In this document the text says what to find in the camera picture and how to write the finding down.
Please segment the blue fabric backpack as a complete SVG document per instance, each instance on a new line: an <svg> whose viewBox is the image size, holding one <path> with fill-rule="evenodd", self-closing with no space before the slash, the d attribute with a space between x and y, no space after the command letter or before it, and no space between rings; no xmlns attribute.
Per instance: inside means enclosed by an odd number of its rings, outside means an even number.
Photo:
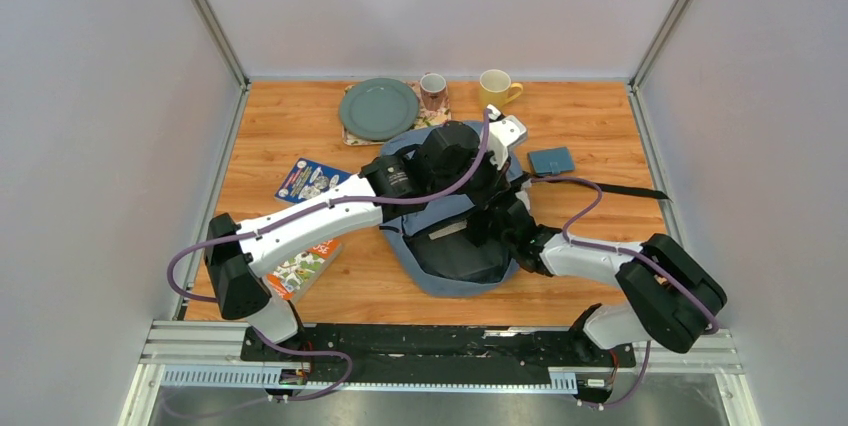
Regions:
<svg viewBox="0 0 848 426"><path fill-rule="evenodd" d="M419 146L439 126L404 132L389 140L379 156ZM669 200L665 192L596 183L603 192ZM410 278L436 297L470 297L496 288L521 269L507 249L490 241L475 246L469 239L468 219L473 205L467 196L447 196L423 211L386 221L379 226Z"/></svg>

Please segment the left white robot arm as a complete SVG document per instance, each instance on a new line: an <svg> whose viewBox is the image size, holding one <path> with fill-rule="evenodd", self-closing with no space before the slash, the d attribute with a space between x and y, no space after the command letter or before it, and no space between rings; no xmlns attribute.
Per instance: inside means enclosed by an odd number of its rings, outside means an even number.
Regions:
<svg viewBox="0 0 848 426"><path fill-rule="evenodd" d="M489 106L479 130L458 121L434 127L421 143L376 157L312 199L242 222L227 213L214 217L204 261L220 316L247 321L277 358L296 359L306 336L294 307L265 284L268 274L313 246L422 211L445 196L487 204L507 189L511 152L527 136L516 117Z"/></svg>

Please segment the dark blue paperback book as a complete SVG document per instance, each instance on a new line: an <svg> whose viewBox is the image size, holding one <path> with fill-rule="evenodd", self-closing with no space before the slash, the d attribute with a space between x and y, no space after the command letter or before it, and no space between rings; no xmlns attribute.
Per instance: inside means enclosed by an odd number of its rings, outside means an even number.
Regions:
<svg viewBox="0 0 848 426"><path fill-rule="evenodd" d="M347 171L299 158L277 188L274 198L298 204L338 186L350 177Z"/></svg>

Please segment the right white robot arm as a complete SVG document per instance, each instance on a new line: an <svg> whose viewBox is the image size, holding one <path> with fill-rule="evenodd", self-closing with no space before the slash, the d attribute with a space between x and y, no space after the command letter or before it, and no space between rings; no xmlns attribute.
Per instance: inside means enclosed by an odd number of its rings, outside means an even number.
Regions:
<svg viewBox="0 0 848 426"><path fill-rule="evenodd" d="M616 305L592 306L575 322L570 350L593 365L617 346L653 340L685 354L715 333L728 297L719 283L672 237L611 242L572 235L536 222L516 193L508 193L468 222L476 242L506 248L523 269L548 277L582 277L618 288Z"/></svg>

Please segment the orange treehouse book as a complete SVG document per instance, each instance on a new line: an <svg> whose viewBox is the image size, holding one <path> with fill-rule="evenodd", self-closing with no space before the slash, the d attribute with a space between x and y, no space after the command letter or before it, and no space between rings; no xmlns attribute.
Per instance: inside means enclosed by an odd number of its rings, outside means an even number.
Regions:
<svg viewBox="0 0 848 426"><path fill-rule="evenodd" d="M284 300L298 302L342 251L337 239L317 244L280 264L265 284Z"/></svg>

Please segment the teal wallet notebook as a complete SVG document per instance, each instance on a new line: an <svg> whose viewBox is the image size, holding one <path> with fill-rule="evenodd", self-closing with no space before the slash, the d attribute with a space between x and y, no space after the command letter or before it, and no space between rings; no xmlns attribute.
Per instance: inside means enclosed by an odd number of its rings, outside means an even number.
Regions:
<svg viewBox="0 0 848 426"><path fill-rule="evenodd" d="M574 159L567 147L530 151L527 153L527 159L536 176L556 176L571 173L576 169Z"/></svg>

